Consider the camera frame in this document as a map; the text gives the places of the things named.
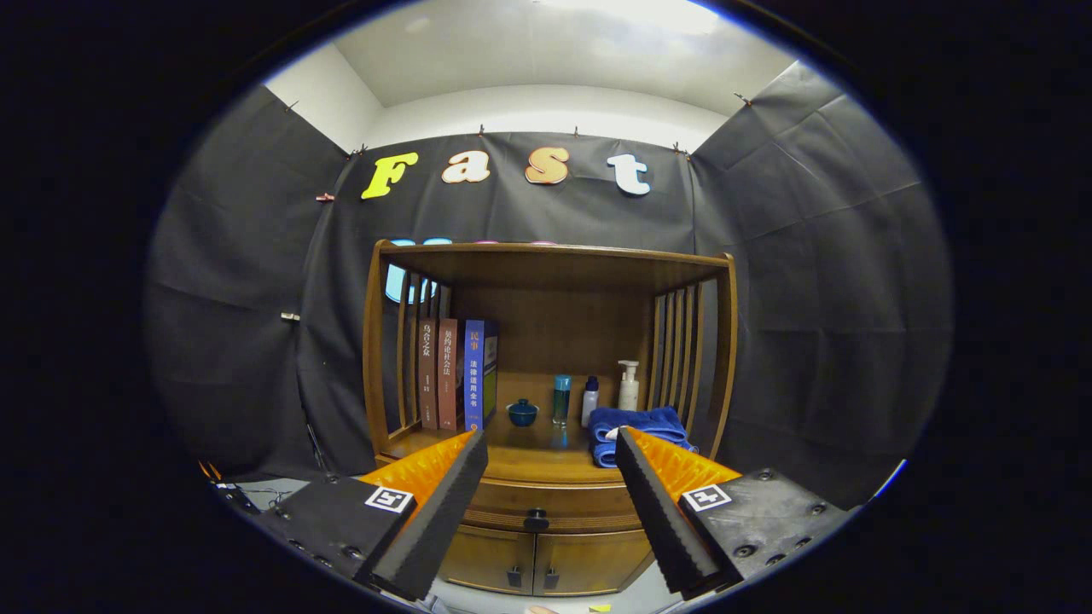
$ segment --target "black fabric backdrop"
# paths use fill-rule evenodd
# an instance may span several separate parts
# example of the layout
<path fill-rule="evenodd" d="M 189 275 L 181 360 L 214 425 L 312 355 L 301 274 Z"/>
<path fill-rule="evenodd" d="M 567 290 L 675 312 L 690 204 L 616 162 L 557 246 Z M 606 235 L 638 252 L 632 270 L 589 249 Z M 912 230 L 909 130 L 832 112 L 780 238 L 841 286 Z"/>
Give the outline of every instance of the black fabric backdrop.
<path fill-rule="evenodd" d="M 531 185 L 527 155 L 547 145 L 569 151 L 570 175 Z M 491 175 L 442 182 L 467 150 L 489 154 Z M 408 152 L 419 160 L 389 194 L 359 198 L 376 160 Z M 648 165 L 650 193 L 615 184 L 606 158 L 621 153 Z M 323 191 L 336 200 L 316 203 Z M 690 161 L 555 133 L 426 139 L 346 161 L 263 90 L 197 152 L 153 246 L 154 369 L 198 456 L 236 480 L 307 479 L 309 421 L 331 469 L 372 469 L 360 375 L 371 248 L 434 237 L 733 253 L 740 346 L 716 458 L 779 468 L 841 506 L 906 456 L 942 381 L 951 296 L 928 194 L 867 113 L 800 64 Z"/>

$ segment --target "small blue cup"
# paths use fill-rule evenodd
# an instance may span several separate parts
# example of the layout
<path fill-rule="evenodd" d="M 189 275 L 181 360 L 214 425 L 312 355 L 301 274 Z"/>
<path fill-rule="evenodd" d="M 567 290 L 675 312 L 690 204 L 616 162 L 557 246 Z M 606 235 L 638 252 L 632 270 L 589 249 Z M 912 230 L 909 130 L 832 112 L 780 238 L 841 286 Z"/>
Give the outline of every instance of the small blue cup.
<path fill-rule="evenodd" d="M 520 399 L 508 406 L 508 417 L 515 426 L 531 426 L 537 415 L 538 408 L 527 403 L 526 399 Z"/>

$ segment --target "blue towel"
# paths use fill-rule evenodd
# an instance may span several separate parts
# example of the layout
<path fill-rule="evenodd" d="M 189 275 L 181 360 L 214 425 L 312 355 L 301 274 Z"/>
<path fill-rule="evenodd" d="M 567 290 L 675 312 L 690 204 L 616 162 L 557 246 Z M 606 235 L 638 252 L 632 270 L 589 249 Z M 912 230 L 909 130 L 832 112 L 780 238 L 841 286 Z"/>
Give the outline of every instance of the blue towel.
<path fill-rule="evenodd" d="M 616 468 L 615 450 L 618 442 L 607 440 L 606 435 L 619 426 L 631 426 L 658 437 L 665 441 L 670 441 L 676 446 L 691 452 L 697 452 L 697 446 L 691 446 L 686 440 L 686 428 L 679 422 L 675 408 L 656 408 L 651 412 L 630 412 L 616 410 L 614 408 L 598 408 L 592 412 L 587 420 L 589 429 L 592 432 L 593 444 L 592 456 L 600 467 Z"/>
<path fill-rule="evenodd" d="M 685 440 L 675 442 L 675 445 L 690 452 L 698 451 L 697 446 L 691 446 L 688 441 Z M 607 444 L 596 444 L 595 448 L 592 449 L 592 456 L 595 457 L 595 464 L 610 469 L 618 467 L 618 463 L 615 462 L 615 451 L 617 451 L 617 449 L 618 449 L 617 441 L 609 441 Z"/>
<path fill-rule="evenodd" d="M 630 412 L 614 408 L 600 408 L 592 412 L 587 426 L 600 444 L 606 444 L 606 435 L 621 425 L 632 426 L 642 433 L 678 444 L 686 441 L 686 429 L 679 422 L 675 408 L 656 408 L 651 412 Z"/>

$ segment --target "book spine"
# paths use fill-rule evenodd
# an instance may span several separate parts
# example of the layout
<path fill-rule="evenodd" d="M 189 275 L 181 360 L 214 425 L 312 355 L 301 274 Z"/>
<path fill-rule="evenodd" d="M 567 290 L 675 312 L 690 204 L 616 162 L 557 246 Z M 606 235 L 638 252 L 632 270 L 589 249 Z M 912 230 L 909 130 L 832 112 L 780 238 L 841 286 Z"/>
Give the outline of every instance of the book spine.
<path fill-rule="evenodd" d="M 482 383 L 479 381 L 482 357 L 484 355 L 483 336 L 485 322 L 466 320 L 466 343 L 463 355 L 465 373 L 463 375 L 463 409 L 466 412 L 466 430 L 485 428 L 482 420 Z"/>
<path fill-rule="evenodd" d="M 438 428 L 436 416 L 436 319 L 420 320 L 417 344 L 420 353 L 417 362 L 417 406 L 420 410 L 420 425 Z"/>
<path fill-rule="evenodd" d="M 489 424 L 497 411 L 497 323 L 485 322 L 482 338 L 483 356 L 478 374 L 482 381 L 482 422 Z"/>
<path fill-rule="evenodd" d="M 459 347 L 459 321 L 451 318 L 440 320 L 439 328 L 440 354 L 436 364 L 437 413 L 440 416 L 440 428 L 458 430 L 455 422 L 458 414 L 455 393 Z"/>

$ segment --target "wooden cabinet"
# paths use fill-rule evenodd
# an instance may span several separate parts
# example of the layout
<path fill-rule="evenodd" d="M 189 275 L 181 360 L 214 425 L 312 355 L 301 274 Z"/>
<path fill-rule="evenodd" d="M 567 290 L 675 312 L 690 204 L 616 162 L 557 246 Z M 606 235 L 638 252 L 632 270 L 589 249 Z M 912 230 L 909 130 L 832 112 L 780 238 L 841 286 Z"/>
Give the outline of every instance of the wooden cabinet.
<path fill-rule="evenodd" d="M 391 267 L 405 271 L 397 304 L 385 296 Z M 432 284 L 439 287 L 434 300 L 410 303 L 411 292 L 423 296 Z M 709 341 L 715 366 L 709 405 L 698 408 L 707 344 L 703 292 L 715 298 L 709 302 L 715 305 L 709 309 L 716 322 L 716 338 Z M 363 367 L 369 435 L 380 464 L 459 433 L 422 427 L 412 358 L 423 310 L 428 317 L 490 319 L 499 327 L 497 413 L 485 429 L 489 463 L 440 577 L 518 594 L 597 594 L 627 586 L 651 563 L 651 548 L 621 473 L 596 467 L 590 453 L 579 414 L 583 378 L 597 376 L 601 404 L 613 405 L 618 361 L 640 361 L 638 409 L 676 408 L 690 441 L 712 457 L 735 375 L 732 256 L 377 243 L 365 297 Z M 550 424 L 554 376 L 562 373 L 573 376 L 563 429 Z M 513 426 L 505 412 L 520 398 L 539 406 L 530 427 Z M 698 413 L 704 415 L 696 421 Z M 531 509 L 549 522 L 537 533 L 524 524 Z"/>
<path fill-rule="evenodd" d="M 538 535 L 534 594 L 571 597 L 625 589 L 652 563 L 644 531 Z"/>
<path fill-rule="evenodd" d="M 652 560 L 641 530 L 536 535 L 464 524 L 438 575 L 510 594 L 600 594 L 625 589 Z"/>
<path fill-rule="evenodd" d="M 512 594 L 532 594 L 534 533 L 462 526 L 439 576 L 449 582 Z"/>

